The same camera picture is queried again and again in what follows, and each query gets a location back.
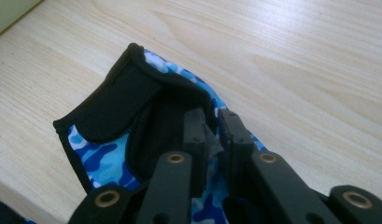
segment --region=black plastic bracket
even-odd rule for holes
[[[341,223],[278,154],[255,151],[248,171],[275,223]]]
[[[382,201],[354,186],[331,189],[328,206],[343,223],[382,224]]]
[[[191,223],[191,156],[162,154],[142,203],[136,224]]]
[[[182,150],[192,157],[191,196],[200,198],[205,190],[208,154],[205,145],[205,114],[202,108],[193,109],[184,116]]]
[[[258,150],[248,130],[237,114],[219,111],[220,143],[224,148],[219,160],[231,196],[245,196],[246,164],[251,153]]]

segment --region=light wood grain surface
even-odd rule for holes
[[[85,196],[51,123],[135,42],[211,85],[312,188],[382,199],[382,1],[53,1],[0,35],[0,200],[64,223]]]

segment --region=black velcro strap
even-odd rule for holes
[[[79,115],[75,125],[91,142],[113,140],[125,132],[135,115],[161,87],[129,61],[109,80],[106,90]]]

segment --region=protective pad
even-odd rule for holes
[[[87,192],[106,184],[132,190],[151,178],[160,155],[181,149],[183,116],[194,108],[203,109],[206,127],[219,137],[218,109],[226,105],[217,94],[188,70],[131,44],[100,87],[53,125]],[[221,203],[228,193],[214,153],[206,183],[203,197],[192,200],[192,220],[227,223]]]

